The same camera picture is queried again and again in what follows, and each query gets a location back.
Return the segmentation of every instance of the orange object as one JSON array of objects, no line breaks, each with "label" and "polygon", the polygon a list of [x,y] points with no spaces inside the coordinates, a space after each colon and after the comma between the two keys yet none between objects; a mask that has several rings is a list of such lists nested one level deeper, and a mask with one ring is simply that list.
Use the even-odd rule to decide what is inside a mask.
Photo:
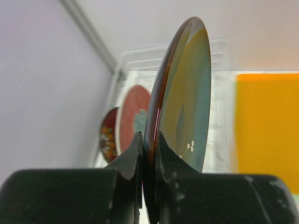
[{"label": "orange object", "polygon": [[299,74],[241,74],[235,137],[240,173],[272,174],[299,194]]}]

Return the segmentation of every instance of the painted plate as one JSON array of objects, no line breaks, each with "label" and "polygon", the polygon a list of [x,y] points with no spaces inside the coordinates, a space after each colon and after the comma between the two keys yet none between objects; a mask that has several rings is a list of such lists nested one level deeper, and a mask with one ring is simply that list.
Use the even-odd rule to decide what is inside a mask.
[{"label": "painted plate", "polygon": [[116,157],[115,146],[115,122],[118,107],[113,108],[104,118],[100,129],[100,151],[107,163],[111,163]]},{"label": "painted plate", "polygon": [[143,155],[146,156],[143,186],[147,207],[155,204],[155,151],[160,134],[180,158],[202,171],[210,101],[209,39],[201,19],[192,17],[172,39],[151,93],[143,139]]},{"label": "painted plate", "polygon": [[116,149],[123,153],[134,134],[144,133],[150,93],[141,85],[133,86],[126,94],[116,118]]}]

